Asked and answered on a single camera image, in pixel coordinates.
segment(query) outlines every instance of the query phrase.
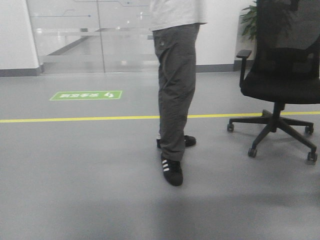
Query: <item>chair base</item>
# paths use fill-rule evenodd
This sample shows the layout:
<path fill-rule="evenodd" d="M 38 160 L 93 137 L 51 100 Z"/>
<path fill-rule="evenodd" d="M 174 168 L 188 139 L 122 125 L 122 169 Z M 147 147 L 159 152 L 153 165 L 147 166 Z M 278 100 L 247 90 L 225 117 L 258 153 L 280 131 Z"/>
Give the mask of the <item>chair base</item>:
<path fill-rule="evenodd" d="M 229 124 L 227 126 L 228 132 L 234 131 L 233 123 L 248 123 L 248 124 L 266 124 L 264 129 L 256 137 L 252 143 L 252 147 L 248 151 L 250 157 L 255 157 L 257 155 L 258 144 L 270 133 L 277 132 L 277 129 L 281 129 L 293 138 L 297 139 L 302 144 L 306 145 L 311 149 L 307 156 L 308 165 L 314 165 L 317 161 L 316 150 L 317 147 L 309 141 L 306 137 L 302 136 L 299 132 L 293 129 L 291 126 L 305 126 L 305 133 L 311 135 L 314 131 L 314 124 L 308 121 L 300 121 L 296 119 L 281 117 L 281 111 L 285 109 L 284 103 L 274 103 L 273 113 L 263 110 L 262 115 L 258 117 L 240 117 L 240 118 L 230 118 Z"/>

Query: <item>yellow line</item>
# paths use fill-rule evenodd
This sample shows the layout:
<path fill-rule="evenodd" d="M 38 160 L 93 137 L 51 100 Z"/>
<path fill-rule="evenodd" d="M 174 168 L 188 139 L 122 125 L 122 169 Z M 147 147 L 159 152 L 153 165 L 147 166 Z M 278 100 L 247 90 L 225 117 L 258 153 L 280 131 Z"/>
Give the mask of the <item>yellow line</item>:
<path fill-rule="evenodd" d="M 282 112 L 281 115 L 320 115 L 320 111 L 292 111 Z M 233 118 L 233 117 L 257 117 L 261 113 L 229 113 L 229 114 L 202 114 L 189 115 L 189 119 L 200 118 Z M 32 119 L 0 119 L 4 123 L 40 123 L 40 122 L 74 122 L 74 121 L 98 121 L 98 120 L 146 120 L 158 119 L 159 116 L 102 116 L 102 117 L 65 117 L 65 118 L 32 118 Z"/>

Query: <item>black sneaker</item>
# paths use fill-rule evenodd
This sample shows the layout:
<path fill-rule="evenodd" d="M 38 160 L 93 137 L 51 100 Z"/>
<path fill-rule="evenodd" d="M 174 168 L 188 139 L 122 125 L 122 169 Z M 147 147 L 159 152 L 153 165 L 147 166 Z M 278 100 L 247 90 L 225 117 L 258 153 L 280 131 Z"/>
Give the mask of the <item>black sneaker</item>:
<path fill-rule="evenodd" d="M 165 180 L 173 186 L 180 186 L 184 180 L 179 161 L 172 161 L 161 156 Z"/>
<path fill-rule="evenodd" d="M 157 147 L 158 149 L 161 148 L 161 146 L 160 146 L 160 140 L 161 140 L 161 139 L 157 139 L 157 140 L 156 140 L 156 147 Z M 194 136 L 185 135 L 185 136 L 184 136 L 184 143 L 185 143 L 185 146 L 186 146 L 186 147 L 191 147 L 191 146 L 193 146 L 193 145 L 196 145 L 197 140 L 196 140 L 196 138 L 195 138 Z"/>

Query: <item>white wall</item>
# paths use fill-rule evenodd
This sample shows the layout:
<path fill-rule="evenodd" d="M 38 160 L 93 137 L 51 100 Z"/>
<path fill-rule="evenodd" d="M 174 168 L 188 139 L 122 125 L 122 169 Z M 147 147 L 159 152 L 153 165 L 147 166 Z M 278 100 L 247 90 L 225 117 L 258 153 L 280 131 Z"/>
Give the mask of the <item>white wall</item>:
<path fill-rule="evenodd" d="M 239 36 L 239 16 L 252 0 L 207 0 L 208 24 L 201 26 L 197 43 L 198 65 L 234 64 L 236 48 L 252 48 Z"/>
<path fill-rule="evenodd" d="M 0 69 L 39 67 L 25 0 L 0 0 Z"/>

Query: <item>green floor sign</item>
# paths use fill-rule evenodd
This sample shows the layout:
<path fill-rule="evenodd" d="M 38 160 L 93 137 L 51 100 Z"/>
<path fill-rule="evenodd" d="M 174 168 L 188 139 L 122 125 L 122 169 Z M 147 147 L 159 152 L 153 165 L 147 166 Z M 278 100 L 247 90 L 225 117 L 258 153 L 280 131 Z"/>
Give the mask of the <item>green floor sign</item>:
<path fill-rule="evenodd" d="M 122 91 L 59 91 L 50 100 L 107 100 L 120 99 Z"/>

